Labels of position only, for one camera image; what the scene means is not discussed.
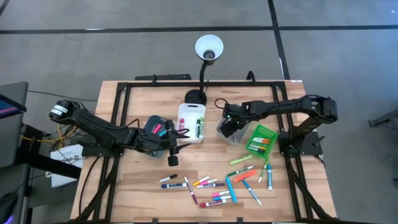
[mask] wooden tabletop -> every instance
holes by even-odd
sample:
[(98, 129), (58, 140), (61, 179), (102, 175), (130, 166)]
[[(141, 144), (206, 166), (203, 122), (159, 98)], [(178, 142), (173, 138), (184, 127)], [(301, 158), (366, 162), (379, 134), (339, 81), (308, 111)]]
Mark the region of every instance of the wooden tabletop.
[[(111, 119), (117, 83), (114, 81), (103, 82), (99, 94), (95, 113), (108, 121)], [(302, 82), (286, 81), (285, 83), (289, 99), (299, 98), (305, 94)], [(183, 103), (186, 92), (191, 89), (194, 88), (132, 88), (126, 123), (139, 118), (141, 127), (143, 127), (148, 117), (153, 114), (173, 119), (174, 123), (177, 123), (178, 107)], [(278, 92), (278, 94), (279, 99), (282, 99), (281, 92)], [(214, 106), (216, 98), (225, 98), (229, 103), (238, 104), (251, 100), (273, 101), (271, 88), (267, 86), (209, 87), (206, 95), (208, 102), (205, 116), (205, 138), (202, 143), (192, 144), (178, 154), (178, 166), (168, 166), (168, 152), (160, 159), (156, 159), (133, 150), (125, 150), (119, 163), (112, 222), (151, 222), (153, 218), (158, 218), (160, 222), (233, 222), (236, 221), (236, 217), (243, 217), (246, 222), (295, 220), (285, 162), (279, 154), (278, 143), (275, 144), (270, 154), (274, 189), (268, 190), (266, 178), (263, 178), (260, 184), (257, 183), (264, 164), (262, 159), (255, 158), (233, 166), (229, 165), (230, 160), (248, 154), (244, 149), (244, 144), (257, 123), (252, 123), (243, 143), (238, 146), (226, 144), (217, 137), (216, 132), (216, 126), (222, 114), (222, 110)], [(122, 93), (117, 124), (119, 124), (121, 118), (123, 99)], [(295, 125), (300, 124), (307, 117), (307, 115), (299, 113), (292, 116)], [(263, 119), (260, 123), (271, 130), (279, 131), (276, 116)], [(284, 120), (284, 125), (286, 128), (288, 127), (286, 120)], [(327, 213), (335, 216), (335, 208), (323, 164), (313, 156), (302, 156), (302, 160), (309, 191)], [(94, 158), (88, 158), (84, 162), (71, 218), (78, 216), (81, 188), (93, 161)], [(168, 181), (168, 184), (184, 182), (184, 176), (187, 176), (190, 183), (193, 184), (194, 181), (207, 175), (224, 182), (226, 174), (251, 165), (257, 170), (257, 175), (247, 178), (247, 182), (259, 197), (262, 206), (257, 204), (241, 182), (233, 183), (238, 198), (237, 203), (228, 199), (227, 204), (208, 208), (199, 208), (198, 205), (195, 205), (188, 189), (160, 188), (159, 180), (171, 174), (178, 174), (178, 177)], [(82, 208), (88, 205), (97, 191), (101, 166), (102, 158), (94, 166), (89, 176)], [(193, 190), (198, 202), (204, 203), (211, 201), (213, 193), (227, 190), (227, 187), (194, 188)], [(104, 217), (104, 208), (108, 198), (107, 192), (105, 192), (101, 204), (100, 217)], [(297, 192), (302, 216), (305, 217), (302, 194), (299, 190)]]

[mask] yellow wire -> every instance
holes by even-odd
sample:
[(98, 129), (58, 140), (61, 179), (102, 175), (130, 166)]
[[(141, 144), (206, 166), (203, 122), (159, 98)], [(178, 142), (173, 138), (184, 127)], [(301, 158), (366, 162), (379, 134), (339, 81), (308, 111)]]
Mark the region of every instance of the yellow wire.
[(61, 133), (61, 124), (58, 124), (58, 133), (59, 133), (59, 135), (60, 135), (60, 140), (61, 140), (61, 143), (60, 143), (60, 147), (63, 147), (63, 138), (62, 138), (62, 133)]
[[(66, 135), (60, 137), (59, 139), (36, 140), (36, 141), (38, 141), (38, 142), (56, 142), (56, 141), (61, 141), (62, 139), (66, 138), (66, 137), (69, 137), (69, 135), (70, 135), (71, 133), (73, 133), (73, 131), (74, 131), (75, 129), (76, 129), (76, 127), (73, 127), (71, 131), (69, 131)], [(22, 139), (25, 139), (25, 140), (28, 140), (28, 141), (31, 141), (31, 140), (32, 140), (32, 139), (27, 138), (27, 137), (24, 137), (24, 136), (21, 136), (21, 138), (22, 138)]]

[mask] green container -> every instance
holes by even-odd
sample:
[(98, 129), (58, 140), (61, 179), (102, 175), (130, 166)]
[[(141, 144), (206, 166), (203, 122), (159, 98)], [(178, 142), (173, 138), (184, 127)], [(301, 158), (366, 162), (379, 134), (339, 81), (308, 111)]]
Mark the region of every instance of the green container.
[[(269, 144), (266, 146), (266, 152), (261, 153), (261, 152), (256, 152), (253, 150), (248, 149), (250, 144), (254, 144), (257, 146), (264, 146), (261, 143), (258, 142), (254, 142), (251, 141), (253, 138), (265, 138), (265, 139), (269, 139)], [(256, 129), (254, 130), (253, 134), (250, 137), (250, 140), (248, 141), (248, 143), (246, 144), (246, 150), (249, 151), (251, 154), (254, 154), (258, 157), (261, 157), (263, 159), (267, 159), (269, 153), (271, 152), (272, 147), (274, 146), (276, 139), (278, 139), (278, 134), (271, 131), (270, 129), (264, 127), (261, 124), (258, 124)]]

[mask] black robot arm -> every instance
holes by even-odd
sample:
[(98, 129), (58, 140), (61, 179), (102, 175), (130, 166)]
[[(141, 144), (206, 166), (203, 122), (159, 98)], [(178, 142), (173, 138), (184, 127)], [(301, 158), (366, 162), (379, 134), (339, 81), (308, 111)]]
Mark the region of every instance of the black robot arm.
[(259, 121), (270, 115), (283, 113), (306, 113), (309, 115), (302, 124), (289, 129), (292, 144), (299, 144), (306, 134), (319, 125), (330, 124), (337, 120), (336, 102), (331, 98), (318, 95), (305, 95), (299, 99), (266, 103), (264, 101), (248, 101), (241, 106), (225, 103), (223, 108), (224, 124), (220, 130), (229, 137), (238, 129), (242, 129), (251, 121)]
[(49, 116), (56, 123), (73, 125), (87, 132), (96, 139), (96, 143), (100, 147), (106, 149), (112, 150), (114, 147), (123, 147), (143, 153), (168, 150), (170, 156), (173, 157), (170, 166), (176, 166), (177, 158), (174, 155), (183, 148), (177, 147), (177, 138), (188, 138), (183, 134), (189, 131), (187, 129), (178, 132), (170, 130), (160, 137), (158, 134), (147, 133), (139, 127), (116, 126), (95, 116), (82, 103), (72, 100), (58, 101)]

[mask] white lamp shade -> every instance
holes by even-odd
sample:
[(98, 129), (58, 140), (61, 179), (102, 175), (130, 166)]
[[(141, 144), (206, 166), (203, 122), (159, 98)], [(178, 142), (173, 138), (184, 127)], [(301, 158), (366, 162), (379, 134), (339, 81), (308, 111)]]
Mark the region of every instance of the white lamp shade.
[[(224, 44), (223, 41), (216, 35), (208, 34), (201, 36), (197, 40), (195, 44), (195, 50), (197, 52), (197, 55), (202, 60), (214, 61), (218, 59), (223, 53)], [(212, 54), (214, 54), (214, 57), (205, 58), (205, 52), (211, 52)]]

